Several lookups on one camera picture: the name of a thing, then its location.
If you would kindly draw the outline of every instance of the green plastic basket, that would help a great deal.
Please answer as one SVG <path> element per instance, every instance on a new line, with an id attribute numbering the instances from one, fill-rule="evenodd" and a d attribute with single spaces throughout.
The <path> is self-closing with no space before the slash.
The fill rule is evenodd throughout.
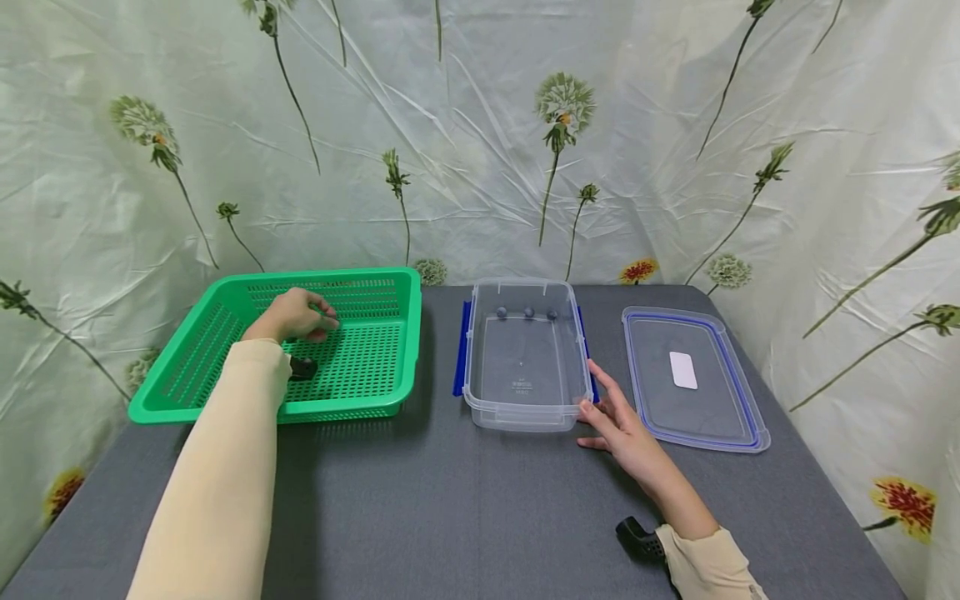
<path id="1" fill-rule="evenodd" d="M 284 344 L 317 361 L 309 381 L 291 381 L 278 423 L 392 417 L 414 386 L 420 352 L 420 275 L 413 269 L 350 269 L 230 276 L 187 315 L 130 403 L 141 424 L 197 420 L 220 377 L 230 345 L 278 294 L 317 292 L 337 310 L 340 328 L 322 344 Z"/>

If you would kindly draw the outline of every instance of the gray tabletop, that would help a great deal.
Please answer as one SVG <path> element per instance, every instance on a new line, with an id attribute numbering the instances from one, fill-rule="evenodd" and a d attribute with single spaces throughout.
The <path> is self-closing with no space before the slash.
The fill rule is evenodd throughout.
<path id="1" fill-rule="evenodd" d="M 620 313 L 629 305 L 717 315 L 683 286 L 576 288 L 591 355 L 628 396 Z M 655 509 L 578 432 L 481 429 L 451 396 L 468 288 L 423 290 L 417 385 L 392 420 L 280 428 L 263 597 L 675 598 L 662 568 L 632 563 L 613 532 Z M 903 598 L 756 369 L 734 341 L 773 438 L 759 455 L 667 451 L 775 600 Z M 124 597 L 189 433 L 128 427 L 2 594 Z"/>

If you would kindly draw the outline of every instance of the white label on lid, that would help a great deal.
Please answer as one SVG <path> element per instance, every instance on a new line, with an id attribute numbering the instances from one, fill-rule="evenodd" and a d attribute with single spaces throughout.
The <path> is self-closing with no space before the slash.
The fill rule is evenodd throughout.
<path id="1" fill-rule="evenodd" d="M 673 383 L 678 388 L 697 389 L 697 373 L 693 371 L 693 359 L 689 354 L 670 352 L 670 370 L 673 371 Z"/>

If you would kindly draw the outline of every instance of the human hand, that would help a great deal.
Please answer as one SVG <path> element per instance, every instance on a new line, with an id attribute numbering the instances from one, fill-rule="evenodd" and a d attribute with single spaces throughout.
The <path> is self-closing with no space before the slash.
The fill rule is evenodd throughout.
<path id="1" fill-rule="evenodd" d="M 340 327 L 336 317 L 337 311 L 323 296 L 293 287 L 274 298 L 270 307 L 247 329 L 242 339 L 271 339 L 280 343 L 296 337 L 322 342 L 328 330 Z"/>
<path id="2" fill-rule="evenodd" d="M 670 457 L 640 422 L 640 417 L 616 381 L 592 360 L 588 364 L 590 372 L 607 390 L 607 395 L 597 405 L 588 400 L 582 401 L 578 419 L 592 425 L 602 437 L 579 438 L 577 444 L 610 452 L 616 462 L 644 489 L 667 475 L 679 473 Z"/>

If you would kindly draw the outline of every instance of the human arm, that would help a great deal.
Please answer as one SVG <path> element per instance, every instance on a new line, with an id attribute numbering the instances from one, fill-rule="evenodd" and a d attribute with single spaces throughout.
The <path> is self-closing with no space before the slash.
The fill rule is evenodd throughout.
<path id="1" fill-rule="evenodd" d="M 584 401 L 580 420 L 600 434 L 582 447 L 613 455 L 657 504 L 666 525 L 657 530 L 674 586 L 684 600 L 765 600 L 749 562 L 700 495 L 640 422 L 619 385 L 593 361 L 590 372 L 607 390 L 599 406 Z"/>
<path id="2" fill-rule="evenodd" d="M 279 342 L 321 341 L 338 326 L 335 316 L 320 296 L 293 288 L 230 349 L 160 499 L 128 600 L 260 597 L 274 500 L 276 411 L 290 376 Z"/>

